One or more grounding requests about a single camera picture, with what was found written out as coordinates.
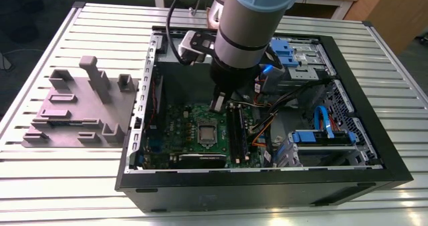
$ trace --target green circuit board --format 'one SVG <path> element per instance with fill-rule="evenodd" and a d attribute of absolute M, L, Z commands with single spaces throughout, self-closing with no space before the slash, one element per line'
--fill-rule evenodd
<path fill-rule="evenodd" d="M 251 107 L 243 108 L 243 114 L 248 127 L 255 123 Z M 211 123 L 216 125 L 217 143 L 204 144 L 199 142 L 199 125 Z M 158 153 L 152 154 L 152 165 L 156 169 L 169 168 L 172 153 L 200 153 L 227 155 L 227 167 L 260 167 L 260 152 L 249 154 L 249 160 L 241 164 L 231 160 L 229 134 L 227 114 L 209 112 L 208 104 L 169 105 L 166 111 L 166 128 L 162 142 L 158 143 Z"/>

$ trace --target slotted aluminum surface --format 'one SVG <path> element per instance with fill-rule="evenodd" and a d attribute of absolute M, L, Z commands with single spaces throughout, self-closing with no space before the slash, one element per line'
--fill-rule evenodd
<path fill-rule="evenodd" d="M 428 219 L 427 97 L 376 31 L 360 22 L 285 17 L 277 31 L 334 36 L 413 171 L 415 181 L 340 206 L 144 214 L 116 192 L 121 149 L 25 148 L 54 69 L 84 76 L 84 55 L 110 77 L 142 76 L 152 26 L 168 9 L 88 4 L 73 9 L 0 123 L 0 222 L 58 225 L 426 225 Z M 207 15 L 177 10 L 172 25 L 207 27 Z"/>

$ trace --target ram slot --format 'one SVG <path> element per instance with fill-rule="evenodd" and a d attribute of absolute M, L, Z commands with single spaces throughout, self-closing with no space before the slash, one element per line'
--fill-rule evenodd
<path fill-rule="evenodd" d="M 243 163 L 249 159 L 249 148 L 241 104 L 231 103 L 227 111 L 231 160 L 235 163 Z"/>

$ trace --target cpu socket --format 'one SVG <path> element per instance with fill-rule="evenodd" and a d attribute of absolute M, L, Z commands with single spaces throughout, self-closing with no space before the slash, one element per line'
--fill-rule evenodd
<path fill-rule="evenodd" d="M 199 122 L 199 143 L 213 146 L 217 143 L 217 121 Z"/>

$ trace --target black case frame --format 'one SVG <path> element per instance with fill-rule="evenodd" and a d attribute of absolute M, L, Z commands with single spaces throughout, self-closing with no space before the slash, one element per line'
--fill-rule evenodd
<path fill-rule="evenodd" d="M 216 32 L 212 29 L 172 29 L 184 32 L 173 34 L 174 38 L 184 37 L 189 30 Z M 153 30 L 161 31 L 158 35 L 165 35 L 165 27 L 153 27 Z M 125 174 L 126 140 L 116 189 L 126 193 L 142 211 L 338 205 L 376 189 L 394 188 L 413 181 L 334 38 L 283 33 L 276 36 L 320 40 L 384 169 Z"/>

